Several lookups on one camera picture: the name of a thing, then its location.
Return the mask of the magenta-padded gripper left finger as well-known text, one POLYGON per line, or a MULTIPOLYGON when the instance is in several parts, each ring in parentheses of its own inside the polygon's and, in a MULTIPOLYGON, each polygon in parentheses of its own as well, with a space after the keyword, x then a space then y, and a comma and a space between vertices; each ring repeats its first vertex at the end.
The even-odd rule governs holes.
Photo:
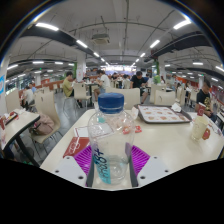
POLYGON ((81 187, 91 187, 94 180, 91 147, 87 146, 75 156, 65 156, 52 173, 81 187))

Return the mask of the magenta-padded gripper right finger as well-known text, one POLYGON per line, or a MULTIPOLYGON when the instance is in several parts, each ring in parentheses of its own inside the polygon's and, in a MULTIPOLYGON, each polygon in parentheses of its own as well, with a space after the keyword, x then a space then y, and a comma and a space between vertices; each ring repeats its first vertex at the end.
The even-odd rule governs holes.
POLYGON ((132 147, 130 179, 133 187, 143 187, 170 174, 158 156, 150 156, 137 146, 132 147))

